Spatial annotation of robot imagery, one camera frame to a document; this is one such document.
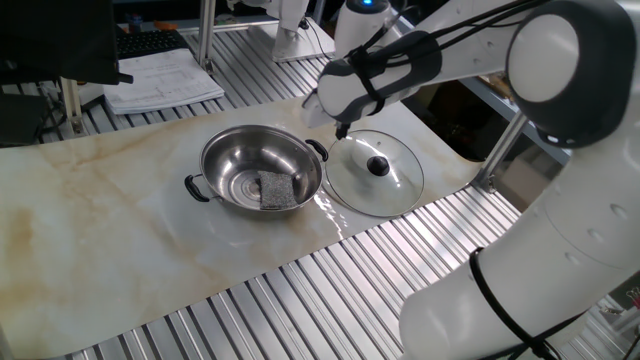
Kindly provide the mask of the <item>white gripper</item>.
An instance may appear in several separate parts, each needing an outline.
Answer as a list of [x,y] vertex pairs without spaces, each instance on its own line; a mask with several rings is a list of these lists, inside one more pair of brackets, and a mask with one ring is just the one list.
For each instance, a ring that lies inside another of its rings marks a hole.
[[339,122],[336,117],[345,110],[345,103],[337,98],[323,95],[314,89],[302,102],[302,121],[308,128],[325,125],[336,127],[337,140],[344,139],[351,127],[350,123]]

